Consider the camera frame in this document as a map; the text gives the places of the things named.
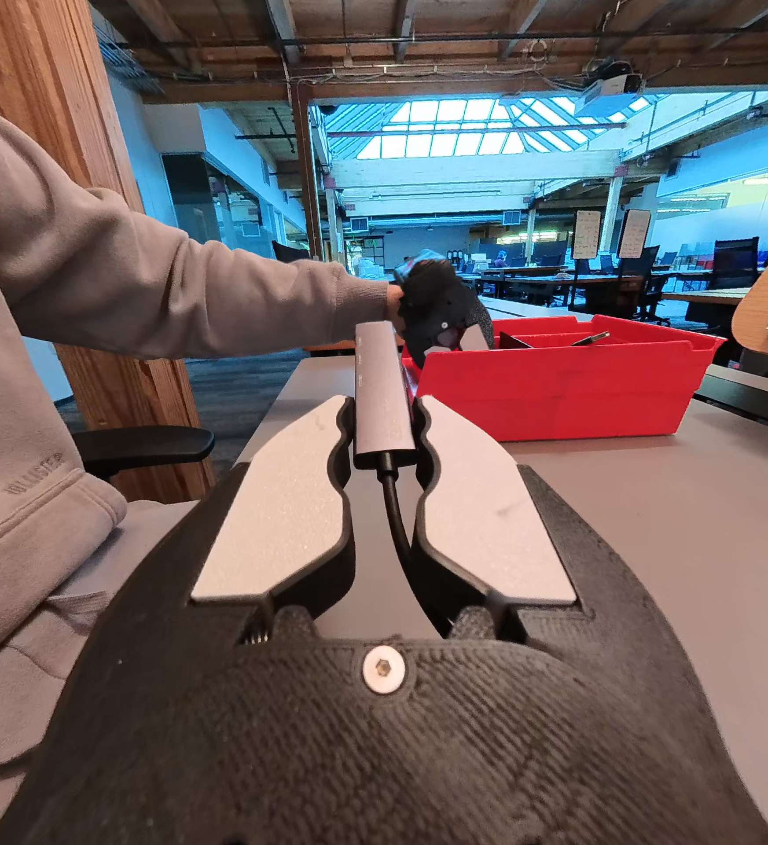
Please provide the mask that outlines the black office chair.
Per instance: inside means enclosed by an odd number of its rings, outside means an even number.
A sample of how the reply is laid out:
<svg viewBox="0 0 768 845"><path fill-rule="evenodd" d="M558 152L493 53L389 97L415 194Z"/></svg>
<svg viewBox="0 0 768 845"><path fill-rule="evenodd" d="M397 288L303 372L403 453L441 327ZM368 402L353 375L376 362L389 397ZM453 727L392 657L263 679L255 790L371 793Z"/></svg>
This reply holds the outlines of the black office chair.
<svg viewBox="0 0 768 845"><path fill-rule="evenodd" d="M659 246L643 248L637 259L621 259L619 277L622 280L639 278L639 285L626 293L630 297L626 305L632 306L628 315L632 320L670 326L670 320L658 316L657 307L662 301L666 278L653 272L658 257Z"/></svg>
<svg viewBox="0 0 768 845"><path fill-rule="evenodd" d="M717 240L713 253L713 274L705 292L752 287L758 278L759 238ZM711 303L710 300L688 304L685 320L703 323L710 329L726 329L735 308Z"/></svg>

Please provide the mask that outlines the long dark table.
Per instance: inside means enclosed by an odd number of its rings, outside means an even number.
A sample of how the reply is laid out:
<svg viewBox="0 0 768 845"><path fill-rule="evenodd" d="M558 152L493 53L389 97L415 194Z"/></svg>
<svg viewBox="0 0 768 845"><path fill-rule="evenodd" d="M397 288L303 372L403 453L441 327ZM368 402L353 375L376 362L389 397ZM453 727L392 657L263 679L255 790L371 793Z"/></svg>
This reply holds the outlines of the long dark table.
<svg viewBox="0 0 768 845"><path fill-rule="evenodd" d="M646 285L646 277L613 273L567 272L559 267L496 268L476 273L462 273L461 280L479 296L527 304L566 307L574 304L584 290L615 287L617 302L622 308L635 308Z"/></svg>

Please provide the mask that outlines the grey desk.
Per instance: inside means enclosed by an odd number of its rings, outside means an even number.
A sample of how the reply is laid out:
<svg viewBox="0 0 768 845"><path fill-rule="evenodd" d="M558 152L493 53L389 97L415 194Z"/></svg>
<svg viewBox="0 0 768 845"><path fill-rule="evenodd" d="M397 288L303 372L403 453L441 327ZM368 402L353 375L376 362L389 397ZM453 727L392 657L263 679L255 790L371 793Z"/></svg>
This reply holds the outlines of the grey desk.
<svg viewBox="0 0 768 845"><path fill-rule="evenodd" d="M768 820L768 428L694 400L670 437L504 447L651 593Z"/></svg>

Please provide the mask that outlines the red plastic bin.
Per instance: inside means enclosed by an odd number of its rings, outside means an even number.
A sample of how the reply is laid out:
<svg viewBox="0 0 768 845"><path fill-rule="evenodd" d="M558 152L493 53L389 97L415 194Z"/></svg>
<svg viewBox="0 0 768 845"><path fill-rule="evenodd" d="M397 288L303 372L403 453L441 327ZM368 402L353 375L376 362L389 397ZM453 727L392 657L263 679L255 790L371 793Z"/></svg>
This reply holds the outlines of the red plastic bin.
<svg viewBox="0 0 768 845"><path fill-rule="evenodd" d="M532 351L441 352L417 367L412 396L433 396L500 442L676 433L724 339L595 315L495 320Z"/></svg>

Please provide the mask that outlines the wooden post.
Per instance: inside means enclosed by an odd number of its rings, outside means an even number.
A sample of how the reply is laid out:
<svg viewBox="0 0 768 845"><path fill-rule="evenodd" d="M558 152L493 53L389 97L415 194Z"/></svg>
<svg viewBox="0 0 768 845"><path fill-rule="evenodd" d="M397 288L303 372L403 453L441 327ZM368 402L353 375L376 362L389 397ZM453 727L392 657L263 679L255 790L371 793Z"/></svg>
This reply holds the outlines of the wooden post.
<svg viewBox="0 0 768 845"><path fill-rule="evenodd" d="M87 2L0 1L0 115L79 185L144 211ZM89 428L200 427L183 361L55 353Z"/></svg>

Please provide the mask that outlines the white ceiling projector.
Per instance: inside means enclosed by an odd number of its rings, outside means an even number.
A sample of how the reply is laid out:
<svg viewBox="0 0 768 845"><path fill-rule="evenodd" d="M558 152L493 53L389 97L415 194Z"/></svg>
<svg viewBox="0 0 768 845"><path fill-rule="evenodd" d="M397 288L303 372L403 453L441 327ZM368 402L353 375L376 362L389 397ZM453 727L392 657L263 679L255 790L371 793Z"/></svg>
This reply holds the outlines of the white ceiling projector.
<svg viewBox="0 0 768 845"><path fill-rule="evenodd" d="M639 73L624 73L610 79L598 79L575 100L574 119L583 122L584 118L607 118L630 106L642 95L643 90L644 79Z"/></svg>

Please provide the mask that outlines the person's grey sweatshirt torso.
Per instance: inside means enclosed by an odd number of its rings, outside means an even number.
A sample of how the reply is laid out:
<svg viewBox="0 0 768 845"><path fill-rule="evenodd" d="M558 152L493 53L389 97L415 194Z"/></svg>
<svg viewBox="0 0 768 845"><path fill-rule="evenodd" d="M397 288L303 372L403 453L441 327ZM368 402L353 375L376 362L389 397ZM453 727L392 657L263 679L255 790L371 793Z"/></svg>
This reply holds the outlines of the person's grey sweatshirt torso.
<svg viewBox="0 0 768 845"><path fill-rule="evenodd" d="M145 358L198 353L206 252L71 180L0 117L0 648L124 520L82 468L23 336Z"/></svg>

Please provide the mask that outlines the white table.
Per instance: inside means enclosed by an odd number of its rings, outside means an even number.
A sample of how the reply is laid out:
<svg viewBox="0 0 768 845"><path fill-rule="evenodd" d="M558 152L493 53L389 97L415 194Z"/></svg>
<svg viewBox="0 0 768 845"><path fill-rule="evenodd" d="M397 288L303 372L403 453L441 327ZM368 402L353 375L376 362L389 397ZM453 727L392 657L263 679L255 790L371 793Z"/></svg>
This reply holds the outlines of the white table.
<svg viewBox="0 0 768 845"><path fill-rule="evenodd" d="M547 308L526 302L489 297L478 297L478 300L484 304L485 309L493 320L541 319L558 318L561 316L570 316L579 321L590 321L592 319L592 315L590 314L572 312L563 308Z"/></svg>

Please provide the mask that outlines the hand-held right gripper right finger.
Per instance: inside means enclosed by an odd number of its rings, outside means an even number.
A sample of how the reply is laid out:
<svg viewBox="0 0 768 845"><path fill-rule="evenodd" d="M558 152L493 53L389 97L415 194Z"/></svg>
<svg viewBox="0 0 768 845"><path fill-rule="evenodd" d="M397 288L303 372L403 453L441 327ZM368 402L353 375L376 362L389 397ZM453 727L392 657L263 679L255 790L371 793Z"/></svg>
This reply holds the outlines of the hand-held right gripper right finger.
<svg viewBox="0 0 768 845"><path fill-rule="evenodd" d="M442 636L461 612L489 612L495 635L523 640L521 609L569 609L577 592L516 460L433 396L413 404L422 488L412 589Z"/></svg>

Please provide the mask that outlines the white standing board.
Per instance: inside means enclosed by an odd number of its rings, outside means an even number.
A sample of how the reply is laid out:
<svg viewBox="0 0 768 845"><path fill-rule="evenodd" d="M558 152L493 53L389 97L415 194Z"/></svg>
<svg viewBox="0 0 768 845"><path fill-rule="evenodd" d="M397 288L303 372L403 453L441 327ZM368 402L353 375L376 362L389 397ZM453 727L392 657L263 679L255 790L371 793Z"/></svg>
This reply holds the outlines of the white standing board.
<svg viewBox="0 0 768 845"><path fill-rule="evenodd" d="M592 260L599 255L602 212L596 209L578 209L572 238L573 261Z"/></svg>
<svg viewBox="0 0 768 845"><path fill-rule="evenodd" d="M651 220L652 213L648 209L629 209L625 212L617 250L620 260L642 257Z"/></svg>

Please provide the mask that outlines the person's left forearm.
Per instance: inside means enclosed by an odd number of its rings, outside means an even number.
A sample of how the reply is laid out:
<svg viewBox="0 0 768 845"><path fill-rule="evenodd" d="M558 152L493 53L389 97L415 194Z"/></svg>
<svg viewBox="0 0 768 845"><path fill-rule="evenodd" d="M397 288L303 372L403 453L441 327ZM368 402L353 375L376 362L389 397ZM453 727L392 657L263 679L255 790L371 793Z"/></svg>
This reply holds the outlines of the person's left forearm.
<svg viewBox="0 0 768 845"><path fill-rule="evenodd" d="M103 188L101 303L85 327L93 348L144 359L223 358L349 341L358 323L399 323L401 290L337 263L289 264L132 211Z"/></svg>

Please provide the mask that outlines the grey USB hub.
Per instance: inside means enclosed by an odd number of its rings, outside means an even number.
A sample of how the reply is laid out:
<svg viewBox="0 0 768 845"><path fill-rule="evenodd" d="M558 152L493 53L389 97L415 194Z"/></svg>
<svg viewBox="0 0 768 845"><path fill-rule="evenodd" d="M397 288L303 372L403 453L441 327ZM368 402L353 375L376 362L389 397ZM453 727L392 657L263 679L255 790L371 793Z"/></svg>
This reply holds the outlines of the grey USB hub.
<svg viewBox="0 0 768 845"><path fill-rule="evenodd" d="M396 335L389 321L356 327L353 464L357 470L375 472L401 570L424 615L437 634L445 637L452 623L433 607L418 577L397 491L399 470L416 465L417 448Z"/></svg>

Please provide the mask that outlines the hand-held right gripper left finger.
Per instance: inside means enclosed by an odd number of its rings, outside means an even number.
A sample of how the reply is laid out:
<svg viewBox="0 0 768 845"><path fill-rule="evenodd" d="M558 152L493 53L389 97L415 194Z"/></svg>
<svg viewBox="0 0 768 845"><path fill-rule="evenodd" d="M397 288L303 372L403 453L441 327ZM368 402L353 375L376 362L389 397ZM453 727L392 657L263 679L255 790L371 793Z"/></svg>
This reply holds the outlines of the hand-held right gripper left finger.
<svg viewBox="0 0 768 845"><path fill-rule="evenodd" d="M349 444L354 400L333 396L257 451L191 591L196 604L241 603L266 619L286 606L320 617L355 577Z"/></svg>

